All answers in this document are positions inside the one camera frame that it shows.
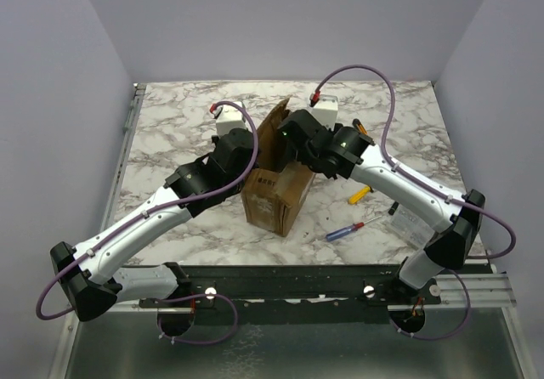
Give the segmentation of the orange black utility knife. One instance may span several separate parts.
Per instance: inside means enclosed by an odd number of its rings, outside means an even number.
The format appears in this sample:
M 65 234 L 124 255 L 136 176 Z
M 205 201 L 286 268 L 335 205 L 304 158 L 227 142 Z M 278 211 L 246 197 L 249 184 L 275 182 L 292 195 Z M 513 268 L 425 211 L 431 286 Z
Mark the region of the orange black utility knife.
M 361 121 L 359 119 L 353 119 L 352 126 L 359 131 L 360 133 L 367 135 L 368 132 L 366 131 L 365 127 L 362 125 Z

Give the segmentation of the brown cardboard express box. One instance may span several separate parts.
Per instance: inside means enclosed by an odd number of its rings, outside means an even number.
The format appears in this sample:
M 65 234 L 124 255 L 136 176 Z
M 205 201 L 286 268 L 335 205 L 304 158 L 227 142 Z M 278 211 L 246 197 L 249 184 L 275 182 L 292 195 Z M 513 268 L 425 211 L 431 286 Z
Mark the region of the brown cardboard express box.
M 289 101 L 280 101 L 258 126 L 258 167 L 241 192 L 247 222 L 282 237 L 292 229 L 315 178 L 306 166 L 288 157 L 286 141 L 278 133 L 291 114 Z

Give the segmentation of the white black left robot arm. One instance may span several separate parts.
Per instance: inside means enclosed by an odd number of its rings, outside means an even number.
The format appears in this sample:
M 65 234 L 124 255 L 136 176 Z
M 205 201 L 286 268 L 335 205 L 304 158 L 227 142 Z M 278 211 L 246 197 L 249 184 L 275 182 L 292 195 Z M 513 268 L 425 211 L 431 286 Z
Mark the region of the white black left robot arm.
M 175 307 L 188 294 L 188 277 L 174 263 L 128 266 L 128 260 L 169 230 L 241 191 L 258 153 L 255 133 L 235 128 L 214 150 L 178 167 L 142 205 L 94 238 L 50 251 L 60 285 L 81 322 L 114 304 L 156 299 Z

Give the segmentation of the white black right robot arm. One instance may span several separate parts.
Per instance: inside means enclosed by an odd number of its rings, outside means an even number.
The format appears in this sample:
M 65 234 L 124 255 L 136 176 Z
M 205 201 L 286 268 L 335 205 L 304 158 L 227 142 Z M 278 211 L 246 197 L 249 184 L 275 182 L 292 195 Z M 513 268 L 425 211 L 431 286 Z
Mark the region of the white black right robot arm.
M 390 283 L 392 297 L 410 303 L 444 269 L 460 269 L 479 233 L 485 197 L 446 188 L 397 161 L 387 161 L 373 139 L 353 127 L 321 125 L 297 110 L 278 127 L 295 159 L 327 178 L 353 179 L 377 190 L 417 215 L 433 238 L 409 256 Z

